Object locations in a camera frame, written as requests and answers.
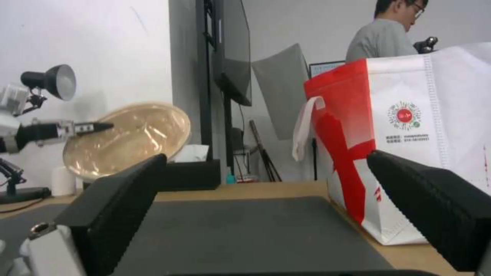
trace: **gray mat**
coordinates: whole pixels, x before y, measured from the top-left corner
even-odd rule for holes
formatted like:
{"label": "gray mat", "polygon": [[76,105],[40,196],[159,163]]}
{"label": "gray mat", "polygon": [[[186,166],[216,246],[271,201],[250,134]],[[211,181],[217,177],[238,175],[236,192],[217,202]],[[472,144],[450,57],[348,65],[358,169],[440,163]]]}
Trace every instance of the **gray mat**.
{"label": "gray mat", "polygon": [[[28,230],[64,205],[0,220],[16,254]],[[320,197],[158,202],[113,275],[385,270],[391,266]]]}

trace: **gray panel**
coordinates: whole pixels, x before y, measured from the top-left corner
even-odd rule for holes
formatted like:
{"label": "gray panel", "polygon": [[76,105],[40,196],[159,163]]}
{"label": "gray panel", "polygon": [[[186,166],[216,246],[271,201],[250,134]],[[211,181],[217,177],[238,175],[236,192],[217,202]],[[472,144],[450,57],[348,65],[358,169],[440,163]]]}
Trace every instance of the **gray panel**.
{"label": "gray panel", "polygon": [[291,139],[300,109],[306,102],[303,83],[308,80],[308,70],[300,45],[253,62],[252,69],[276,136],[279,140]]}
{"label": "gray panel", "polygon": [[[62,208],[1,220],[0,237],[17,248],[31,225]],[[114,275],[390,267],[325,199],[306,197],[154,203]]]}

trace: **wooden table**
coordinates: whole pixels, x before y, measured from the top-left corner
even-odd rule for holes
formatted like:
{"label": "wooden table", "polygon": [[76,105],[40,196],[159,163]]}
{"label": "wooden table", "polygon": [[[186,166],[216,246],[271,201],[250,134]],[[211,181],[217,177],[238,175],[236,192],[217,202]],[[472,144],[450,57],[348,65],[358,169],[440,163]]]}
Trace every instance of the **wooden table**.
{"label": "wooden table", "polygon": [[[304,196],[327,196],[325,183],[254,183],[223,186],[216,191],[159,193],[155,201],[188,201],[188,200],[223,200],[223,199],[261,199],[261,198],[292,198]],[[50,198],[28,209],[0,214],[0,219],[15,216],[32,208],[57,203],[70,203],[75,197]],[[0,211],[10,210],[26,203],[0,206]],[[473,273],[458,273],[441,257],[430,245],[390,246],[378,244],[365,231],[358,227],[345,212],[336,207],[343,216],[360,234],[396,269],[411,269],[432,272],[442,276],[463,276]]]}

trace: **small bottle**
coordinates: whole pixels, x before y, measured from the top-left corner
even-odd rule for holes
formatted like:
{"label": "small bottle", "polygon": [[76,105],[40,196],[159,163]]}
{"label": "small bottle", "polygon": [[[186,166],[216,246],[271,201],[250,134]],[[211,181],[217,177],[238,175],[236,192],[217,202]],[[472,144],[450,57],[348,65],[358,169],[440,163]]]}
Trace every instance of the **small bottle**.
{"label": "small bottle", "polygon": [[227,185],[229,184],[235,184],[237,183],[237,180],[235,179],[235,176],[232,174],[231,169],[228,168],[227,172]]}

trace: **bag handle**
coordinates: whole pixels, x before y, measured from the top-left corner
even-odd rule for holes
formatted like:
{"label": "bag handle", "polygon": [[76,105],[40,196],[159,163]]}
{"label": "bag handle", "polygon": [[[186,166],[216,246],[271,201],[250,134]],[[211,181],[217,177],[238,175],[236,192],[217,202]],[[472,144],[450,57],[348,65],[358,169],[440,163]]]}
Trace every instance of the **bag handle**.
{"label": "bag handle", "polygon": [[307,103],[302,106],[300,114],[295,123],[295,129],[293,130],[293,150],[292,156],[295,161],[302,161],[305,157],[305,144],[310,133],[310,119],[312,118],[312,111],[326,108],[324,99],[322,97],[310,98]]}

